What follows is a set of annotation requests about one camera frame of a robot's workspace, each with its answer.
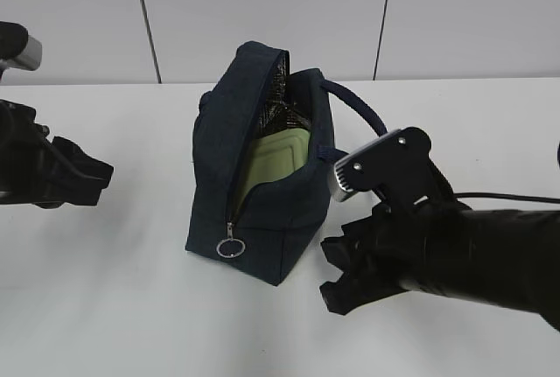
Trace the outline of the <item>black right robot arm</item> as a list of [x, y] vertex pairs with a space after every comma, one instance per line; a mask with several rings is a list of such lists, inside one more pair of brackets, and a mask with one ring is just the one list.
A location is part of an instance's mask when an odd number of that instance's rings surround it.
[[340, 271], [320, 288], [327, 309], [346, 315], [417, 291], [532, 312], [558, 327], [558, 212], [463, 204], [430, 146], [398, 134], [334, 165], [338, 191], [374, 192], [379, 202], [322, 242]]

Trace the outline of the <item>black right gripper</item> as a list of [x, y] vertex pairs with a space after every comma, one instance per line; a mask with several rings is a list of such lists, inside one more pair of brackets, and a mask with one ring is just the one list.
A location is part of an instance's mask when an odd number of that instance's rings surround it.
[[422, 203], [411, 215], [374, 207], [320, 246], [342, 272], [319, 287], [326, 308], [345, 316], [366, 304], [408, 291], [475, 298], [475, 211], [464, 204]]

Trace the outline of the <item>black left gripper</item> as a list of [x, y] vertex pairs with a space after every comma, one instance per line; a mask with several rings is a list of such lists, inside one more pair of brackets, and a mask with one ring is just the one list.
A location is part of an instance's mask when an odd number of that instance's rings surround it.
[[1, 100], [1, 204], [54, 209], [64, 204], [96, 206], [114, 167], [86, 154], [76, 143], [52, 140], [52, 178], [42, 182], [50, 129], [35, 123], [36, 110]]

